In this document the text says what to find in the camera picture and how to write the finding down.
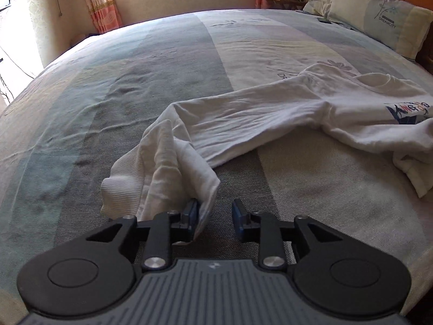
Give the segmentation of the white printed t-shirt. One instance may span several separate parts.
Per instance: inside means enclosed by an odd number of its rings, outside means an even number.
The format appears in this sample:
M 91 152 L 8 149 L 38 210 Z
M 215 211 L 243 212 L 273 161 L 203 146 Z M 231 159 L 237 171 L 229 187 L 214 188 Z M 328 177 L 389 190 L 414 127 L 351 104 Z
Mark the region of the white printed t-shirt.
M 419 197 L 432 189 L 432 93 L 389 74 L 351 76 L 316 63 L 279 82 L 171 103 L 103 179 L 101 211 L 144 221 L 195 198 L 202 231 L 220 184 L 214 168 L 302 126 L 391 152 Z

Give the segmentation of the patchwork pastel bed sheet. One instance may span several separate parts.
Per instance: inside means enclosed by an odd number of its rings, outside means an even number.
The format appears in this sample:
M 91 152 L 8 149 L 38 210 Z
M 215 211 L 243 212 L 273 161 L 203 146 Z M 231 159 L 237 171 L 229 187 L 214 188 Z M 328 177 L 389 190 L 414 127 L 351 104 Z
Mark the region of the patchwork pastel bed sheet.
M 196 12 L 90 37 L 53 61 L 1 113 L 1 323 L 27 313 L 16 288 L 32 257 L 104 225 L 101 183 L 169 104 L 265 85 L 321 63 L 432 89 L 432 76 L 389 47 L 317 17 L 272 9 Z M 301 128 L 218 167 L 198 239 L 179 258 L 254 258 L 231 203 L 284 220 L 306 214 L 403 261 L 404 314 L 431 324 L 432 197 L 419 198 L 385 154 Z

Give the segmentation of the dark phone on bed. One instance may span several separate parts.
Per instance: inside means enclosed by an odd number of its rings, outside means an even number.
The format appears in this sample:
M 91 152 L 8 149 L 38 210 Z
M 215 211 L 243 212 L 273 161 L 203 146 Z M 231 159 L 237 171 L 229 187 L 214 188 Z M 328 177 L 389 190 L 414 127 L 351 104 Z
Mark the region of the dark phone on bed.
M 332 24 L 332 22 L 326 18 L 317 18 L 320 23 L 323 24 Z

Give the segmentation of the far floral pillow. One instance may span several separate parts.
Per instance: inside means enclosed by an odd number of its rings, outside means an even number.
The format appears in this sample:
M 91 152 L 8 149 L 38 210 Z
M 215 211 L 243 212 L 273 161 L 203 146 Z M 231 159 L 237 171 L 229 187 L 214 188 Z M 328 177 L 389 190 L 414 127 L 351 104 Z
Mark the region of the far floral pillow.
M 331 4 L 332 0 L 308 0 L 303 11 L 326 18 L 330 12 Z

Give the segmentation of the floral pillow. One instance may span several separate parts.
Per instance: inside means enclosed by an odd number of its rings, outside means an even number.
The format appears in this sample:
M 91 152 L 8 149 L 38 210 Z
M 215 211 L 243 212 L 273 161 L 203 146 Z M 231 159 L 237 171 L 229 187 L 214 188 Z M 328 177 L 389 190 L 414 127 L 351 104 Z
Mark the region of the floral pillow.
M 331 4 L 332 0 L 308 0 L 303 11 L 326 18 L 330 12 Z
M 403 0 L 332 0 L 328 19 L 347 24 L 414 60 L 432 23 L 432 11 Z

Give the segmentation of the near floral pillow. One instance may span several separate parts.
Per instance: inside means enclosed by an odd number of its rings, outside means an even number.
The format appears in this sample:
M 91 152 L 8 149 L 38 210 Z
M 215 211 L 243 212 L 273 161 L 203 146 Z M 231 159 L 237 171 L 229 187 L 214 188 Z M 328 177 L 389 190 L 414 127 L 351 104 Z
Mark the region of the near floral pillow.
M 347 24 L 414 60 L 432 23 L 432 11 L 403 0 L 332 0 L 328 19 Z

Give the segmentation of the left pink curtain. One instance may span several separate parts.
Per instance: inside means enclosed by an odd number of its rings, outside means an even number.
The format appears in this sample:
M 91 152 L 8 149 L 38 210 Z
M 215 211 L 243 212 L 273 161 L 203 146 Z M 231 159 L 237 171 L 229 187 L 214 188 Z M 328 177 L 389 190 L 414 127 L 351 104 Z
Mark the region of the left pink curtain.
M 86 0 L 86 4 L 93 25 L 99 34 L 123 26 L 115 0 Z

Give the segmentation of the wooden bedside table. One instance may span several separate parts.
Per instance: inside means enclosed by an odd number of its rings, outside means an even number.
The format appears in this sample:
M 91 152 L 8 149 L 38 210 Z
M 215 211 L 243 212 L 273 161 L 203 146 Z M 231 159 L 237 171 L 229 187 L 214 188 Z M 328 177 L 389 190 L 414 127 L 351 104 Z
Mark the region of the wooden bedside table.
M 272 9 L 287 9 L 287 10 L 298 10 L 303 9 L 307 4 L 307 1 L 300 2 L 297 0 L 263 0 L 268 4 L 269 8 Z

